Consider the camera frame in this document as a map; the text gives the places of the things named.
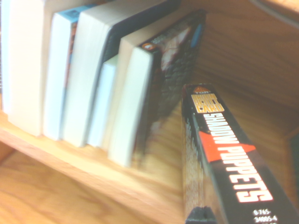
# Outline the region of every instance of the book spine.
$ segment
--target book spine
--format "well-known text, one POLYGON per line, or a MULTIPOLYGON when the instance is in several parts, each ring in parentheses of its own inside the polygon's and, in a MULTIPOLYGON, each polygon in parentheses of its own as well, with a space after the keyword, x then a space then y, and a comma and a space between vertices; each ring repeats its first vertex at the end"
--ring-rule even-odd
POLYGON ((298 212, 215 89, 185 86, 182 107, 186 215, 194 206, 208 205, 219 223, 298 223, 298 212), (202 171, 190 165, 195 155, 202 171), (194 184, 199 172, 204 172, 201 185, 194 184), (216 199, 209 198, 206 184, 216 199), (190 203, 193 197, 198 200, 190 203))

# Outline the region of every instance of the book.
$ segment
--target book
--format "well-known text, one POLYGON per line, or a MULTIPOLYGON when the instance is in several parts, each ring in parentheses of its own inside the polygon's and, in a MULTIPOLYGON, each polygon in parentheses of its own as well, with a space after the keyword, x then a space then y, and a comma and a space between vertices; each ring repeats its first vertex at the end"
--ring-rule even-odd
POLYGON ((9 12, 10 0, 1 2, 1 82, 2 82, 2 110, 9 112, 9 12))
POLYGON ((113 99, 118 107, 108 148, 112 161, 130 166, 134 147, 144 151, 152 124, 179 102, 196 60, 205 16, 204 10, 182 8, 122 39, 113 99))
POLYGON ((298 211, 214 87, 185 85, 182 95, 186 223, 298 223, 298 211))
POLYGON ((90 125, 87 143, 93 147, 102 145, 104 131, 112 98, 112 87, 115 80, 118 55, 104 62, 99 87, 95 96, 94 113, 90 125))
POLYGON ((76 147, 86 144, 103 63, 118 54, 123 36, 167 15, 177 7, 174 2, 112 1, 80 14, 65 100, 64 140, 76 147))
POLYGON ((42 133, 51 20, 55 12, 100 0, 10 0, 8 121, 42 133))
POLYGON ((61 135, 64 98, 79 15, 94 6, 80 6, 53 15, 43 110, 43 134, 53 140, 59 140, 61 135))

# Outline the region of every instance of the wooden panel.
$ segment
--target wooden panel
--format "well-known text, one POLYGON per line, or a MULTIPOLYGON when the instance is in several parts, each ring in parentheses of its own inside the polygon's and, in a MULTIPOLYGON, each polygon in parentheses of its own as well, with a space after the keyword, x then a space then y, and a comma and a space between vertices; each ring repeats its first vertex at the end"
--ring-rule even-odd
POLYGON ((154 224, 19 152, 0 167, 0 223, 154 224))
POLYGON ((161 129, 163 140, 153 147, 142 170, 122 168, 91 146, 75 148, 64 141, 36 138, 9 123, 2 112, 0 141, 156 221, 179 224, 183 222, 179 114, 174 113, 169 126, 161 129))
POLYGON ((289 8, 295 12, 299 12, 299 2, 298 0, 264 0, 269 3, 275 3, 281 7, 289 8))
POLYGON ((4 143, 0 142, 0 164, 3 160, 5 160, 12 152, 14 151, 13 148, 5 145, 4 143))
POLYGON ((191 0, 208 11, 197 68, 299 111, 299 30, 248 0, 191 0))

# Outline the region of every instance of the book cover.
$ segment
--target book cover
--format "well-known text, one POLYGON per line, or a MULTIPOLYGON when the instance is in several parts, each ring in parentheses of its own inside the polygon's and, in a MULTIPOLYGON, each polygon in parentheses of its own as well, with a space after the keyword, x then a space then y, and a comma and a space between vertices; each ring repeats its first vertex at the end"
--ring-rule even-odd
POLYGON ((182 115, 186 224, 299 222, 298 211, 212 85, 185 85, 182 115))
POLYGON ((194 11, 139 47, 152 53, 151 81, 137 132, 136 148, 145 153, 146 139, 181 99, 200 47, 206 12, 194 11))

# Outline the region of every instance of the bookshelf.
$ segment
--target bookshelf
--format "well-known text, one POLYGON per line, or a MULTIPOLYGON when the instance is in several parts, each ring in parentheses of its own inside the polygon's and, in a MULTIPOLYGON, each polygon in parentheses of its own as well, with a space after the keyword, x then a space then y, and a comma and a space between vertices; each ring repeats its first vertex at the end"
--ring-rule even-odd
MULTIPOLYGON (((209 12, 193 82, 215 85, 298 206, 285 136, 299 126, 299 30, 248 0, 183 0, 186 3, 209 12)), ((105 152, 90 146, 75 148, 63 141, 33 137, 10 124, 3 112, 0 141, 148 220, 184 223, 179 105, 150 139, 139 169, 119 167, 105 152)), ((1 152, 5 157, 11 150, 1 152)), ((14 156, 3 164, 15 163, 14 156)))

